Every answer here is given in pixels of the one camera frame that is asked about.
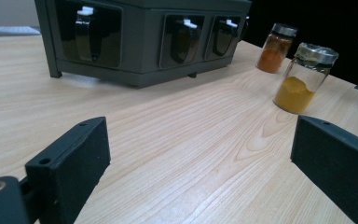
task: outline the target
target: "wood grain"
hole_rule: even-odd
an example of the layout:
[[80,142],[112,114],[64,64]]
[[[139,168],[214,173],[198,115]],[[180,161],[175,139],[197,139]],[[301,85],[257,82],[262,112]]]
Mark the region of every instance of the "wood grain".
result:
[[[107,118],[111,165],[76,223],[351,223],[290,161],[297,115],[272,98],[289,63],[255,68],[241,42],[231,65],[135,89],[51,78],[40,36],[0,37],[0,175],[78,122]],[[358,90],[329,76],[306,115],[358,135]]]

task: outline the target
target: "jar with orange powder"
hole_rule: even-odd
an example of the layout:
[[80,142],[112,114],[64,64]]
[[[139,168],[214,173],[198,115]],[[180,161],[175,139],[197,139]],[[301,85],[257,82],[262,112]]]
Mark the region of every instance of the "jar with orange powder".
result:
[[332,49],[301,43],[275,95],[275,105],[294,114],[304,112],[337,58]]
[[297,28],[275,23],[264,43],[256,67],[268,73],[277,73],[296,34]]

